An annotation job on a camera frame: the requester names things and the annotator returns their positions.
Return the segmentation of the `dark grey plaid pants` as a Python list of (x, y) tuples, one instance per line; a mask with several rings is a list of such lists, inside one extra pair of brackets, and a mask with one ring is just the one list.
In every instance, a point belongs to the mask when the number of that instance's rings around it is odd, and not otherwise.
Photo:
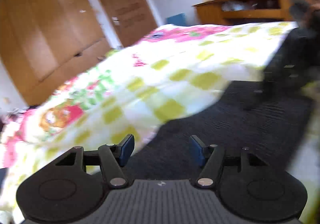
[(189, 138), (217, 144), (227, 155), (249, 147), (268, 164), (285, 169), (301, 144), (315, 106), (312, 99), (276, 95), (251, 110), (256, 82), (233, 81), (221, 98), (195, 115), (168, 121), (141, 151), (131, 156), (124, 173), (129, 179), (196, 178), (201, 169), (192, 157)]

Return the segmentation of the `wooden side cabinet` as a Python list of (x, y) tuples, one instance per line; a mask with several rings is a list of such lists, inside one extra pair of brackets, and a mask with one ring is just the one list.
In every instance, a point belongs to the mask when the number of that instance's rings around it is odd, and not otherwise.
[(235, 25), (254, 21), (292, 21), (289, 13), (292, 1), (208, 0), (193, 7), (201, 24)]

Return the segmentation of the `checkered floral bed quilt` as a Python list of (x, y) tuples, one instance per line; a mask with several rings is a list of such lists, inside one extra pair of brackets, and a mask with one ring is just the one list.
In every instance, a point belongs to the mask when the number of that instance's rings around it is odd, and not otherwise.
[[(1, 223), (36, 223), (24, 218), (17, 190), (72, 147), (93, 151), (104, 144), (119, 144), (132, 134), (133, 156), (168, 121), (215, 104), (231, 82), (256, 82), (258, 89), (263, 69), (297, 26), (295, 22), (211, 25), (209, 35), (187, 41), (182, 40), (182, 28), (162, 26), (81, 74), (67, 93), (51, 97), (39, 111), (61, 108), (71, 98), (83, 101), (89, 110), (48, 139), (40, 137), (36, 126), (27, 129), (26, 138), (18, 143), (16, 162), (3, 170)], [(94, 212), (71, 223), (319, 223), (318, 81), (295, 94), (315, 103), (295, 155), (285, 169), (277, 168), (306, 188), (308, 199), (298, 220), (248, 221), (228, 211), (213, 191), (195, 187), (199, 175), (181, 180), (129, 179), (126, 163), (121, 170), (128, 185), (109, 191)]]

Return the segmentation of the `blue foam mat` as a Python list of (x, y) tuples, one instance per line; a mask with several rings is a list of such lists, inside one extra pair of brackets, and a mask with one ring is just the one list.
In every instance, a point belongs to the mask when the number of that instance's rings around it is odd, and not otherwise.
[(179, 13), (177, 15), (167, 17), (166, 23), (177, 25), (177, 26), (187, 26), (184, 13)]

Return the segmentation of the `wooden wardrobe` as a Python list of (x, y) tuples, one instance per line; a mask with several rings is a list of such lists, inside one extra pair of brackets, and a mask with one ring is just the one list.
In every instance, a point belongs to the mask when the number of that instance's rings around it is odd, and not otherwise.
[(88, 0), (1, 0), (1, 60), (29, 105), (109, 49)]

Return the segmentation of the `brown wooden door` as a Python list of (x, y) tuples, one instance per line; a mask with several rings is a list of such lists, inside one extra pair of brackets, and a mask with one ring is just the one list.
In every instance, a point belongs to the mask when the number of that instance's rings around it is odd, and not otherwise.
[(100, 0), (124, 47), (135, 44), (157, 28), (146, 0)]

